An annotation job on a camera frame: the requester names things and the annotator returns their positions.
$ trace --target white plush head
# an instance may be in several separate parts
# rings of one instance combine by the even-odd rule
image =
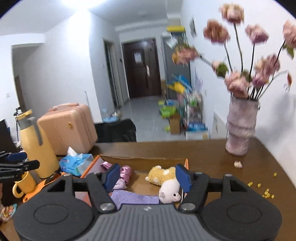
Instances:
[[[177,179],[171,179],[165,181],[159,190],[159,200],[162,203],[172,203],[180,201],[181,196],[179,194],[180,184]]]

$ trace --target thermos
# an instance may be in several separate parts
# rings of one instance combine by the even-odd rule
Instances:
[[[16,117],[20,126],[22,148],[30,161],[38,160],[40,167],[36,170],[40,178],[48,178],[59,169],[59,162],[52,149],[44,130],[32,117],[32,110],[28,110]]]

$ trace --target pink vase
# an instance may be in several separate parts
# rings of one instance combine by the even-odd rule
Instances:
[[[226,150],[235,156],[243,156],[249,148],[249,139],[255,134],[258,101],[231,97],[227,128]]]

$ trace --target mug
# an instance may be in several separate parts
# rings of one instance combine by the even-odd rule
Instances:
[[[17,187],[22,191],[21,193],[17,192]],[[22,175],[22,180],[15,182],[15,185],[12,188],[12,193],[16,198],[21,198],[25,194],[33,191],[36,187],[36,182],[29,172],[25,172]]]

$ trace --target brown cardboard box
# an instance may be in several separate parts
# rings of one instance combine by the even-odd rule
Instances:
[[[180,134],[181,125],[180,125],[181,116],[179,113],[172,115],[169,119],[170,122],[170,133],[171,134]]]
[[[166,80],[161,80],[161,96],[166,97]]]
[[[152,167],[161,165],[162,168],[167,169],[169,167],[174,167],[177,164],[184,164],[188,167],[188,159],[165,159],[165,158],[124,158],[124,157],[111,157],[111,156],[97,156],[93,163],[88,167],[81,178],[86,177],[87,174],[92,172],[103,172],[104,169],[101,167],[101,163],[107,161],[111,164],[118,163],[120,166],[128,165],[130,166],[134,173],[127,185],[127,191],[141,194],[141,195],[158,195],[159,186],[153,185],[145,180]],[[85,201],[90,204],[88,194],[85,192],[76,192],[75,197]]]

